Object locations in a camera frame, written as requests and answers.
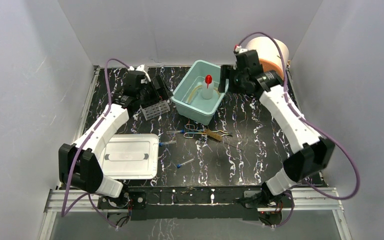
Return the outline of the clear test tube rack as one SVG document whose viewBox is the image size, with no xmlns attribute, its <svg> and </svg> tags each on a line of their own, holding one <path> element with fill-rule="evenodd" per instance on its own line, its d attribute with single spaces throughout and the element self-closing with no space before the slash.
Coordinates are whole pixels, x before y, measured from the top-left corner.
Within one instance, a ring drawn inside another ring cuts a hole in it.
<svg viewBox="0 0 384 240">
<path fill-rule="evenodd" d="M 148 107 L 140 107 L 141 112 L 144 115 L 144 118 L 148 121 L 155 117 L 158 117 L 162 114 L 165 114 L 170 111 L 170 106 L 166 100 L 158 102 Z"/>
</svg>

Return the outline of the red-cap wash bottle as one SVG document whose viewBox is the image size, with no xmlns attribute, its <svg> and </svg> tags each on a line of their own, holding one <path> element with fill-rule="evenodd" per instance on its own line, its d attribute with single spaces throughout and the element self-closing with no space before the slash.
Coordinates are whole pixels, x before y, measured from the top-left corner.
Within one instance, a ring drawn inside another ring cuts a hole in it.
<svg viewBox="0 0 384 240">
<path fill-rule="evenodd" d="M 212 99 L 214 94 L 214 83 L 213 83 L 213 78 L 211 75 L 207 75 L 204 78 L 204 81 L 202 82 L 202 90 L 201 90 L 201 96 L 205 100 L 210 100 Z"/>
</svg>

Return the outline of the tan rubber tubing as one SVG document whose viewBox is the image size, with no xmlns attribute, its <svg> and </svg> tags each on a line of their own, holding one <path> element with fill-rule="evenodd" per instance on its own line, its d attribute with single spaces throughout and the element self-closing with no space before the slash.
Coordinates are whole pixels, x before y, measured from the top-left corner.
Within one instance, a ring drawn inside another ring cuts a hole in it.
<svg viewBox="0 0 384 240">
<path fill-rule="evenodd" d="M 202 89 L 202 88 L 203 88 L 202 85 L 198 85 L 198 86 L 196 86 L 196 87 L 192 90 L 192 92 L 190 93 L 190 95 L 188 96 L 187 101 L 186 101 L 186 103 L 187 103 L 188 105 L 190 105 L 190 104 L 192 103 L 192 100 L 195 98 L 196 93 L 198 92 L 199 89 Z M 214 89 L 214 91 L 218 94 L 218 96 L 220 97 L 221 94 L 220 94 L 220 92 L 218 91 L 218 89 L 217 89 L 216 87 L 214 87 L 213 89 Z"/>
</svg>

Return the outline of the brown test tube brush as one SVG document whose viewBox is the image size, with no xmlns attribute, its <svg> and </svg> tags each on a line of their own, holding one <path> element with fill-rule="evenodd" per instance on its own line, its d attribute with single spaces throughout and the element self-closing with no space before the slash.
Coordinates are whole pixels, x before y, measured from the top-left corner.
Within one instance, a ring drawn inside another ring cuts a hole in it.
<svg viewBox="0 0 384 240">
<path fill-rule="evenodd" d="M 221 131 L 221 130 L 214 131 L 214 130 L 210 130 L 210 129 L 204 129 L 204 130 L 186 132 L 184 134 L 184 137 L 191 139 L 195 135 L 204 135 L 210 139 L 213 139 L 214 141 L 228 145 L 228 146 L 236 148 L 238 150 L 243 149 L 242 143 L 244 142 L 244 140 L 240 137 L 239 138 L 234 137 L 231 133 L 228 133 L 225 131 Z"/>
</svg>

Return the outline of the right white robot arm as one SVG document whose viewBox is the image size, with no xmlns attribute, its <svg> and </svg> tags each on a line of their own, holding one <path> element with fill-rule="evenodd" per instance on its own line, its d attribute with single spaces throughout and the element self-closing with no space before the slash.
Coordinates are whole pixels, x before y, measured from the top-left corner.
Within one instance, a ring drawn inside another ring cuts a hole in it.
<svg viewBox="0 0 384 240">
<path fill-rule="evenodd" d="M 275 70 L 264 71 L 256 50 L 234 51 L 236 63 L 220 67 L 219 92 L 255 97 L 270 112 L 285 134 L 292 151 L 282 168 L 261 185 L 259 193 L 237 200 L 245 208 L 275 207 L 286 193 L 310 175 L 327 167 L 335 144 L 296 115 L 284 81 Z"/>
</svg>

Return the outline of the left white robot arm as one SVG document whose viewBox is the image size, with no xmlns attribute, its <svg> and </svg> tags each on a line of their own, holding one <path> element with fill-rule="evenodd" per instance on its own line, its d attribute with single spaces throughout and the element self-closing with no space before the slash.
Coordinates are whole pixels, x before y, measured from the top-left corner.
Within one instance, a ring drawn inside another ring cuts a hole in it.
<svg viewBox="0 0 384 240">
<path fill-rule="evenodd" d="M 121 90 L 109 93 L 109 102 L 96 122 L 73 143 L 64 143 L 58 150 L 59 180 L 67 188 L 74 187 L 87 194 L 110 197 L 117 208 L 129 203 L 127 186 L 104 174 L 99 163 L 101 154 L 118 129 L 139 110 L 161 109 L 173 93 L 160 75 L 151 79 L 145 70 L 129 69 Z"/>
</svg>

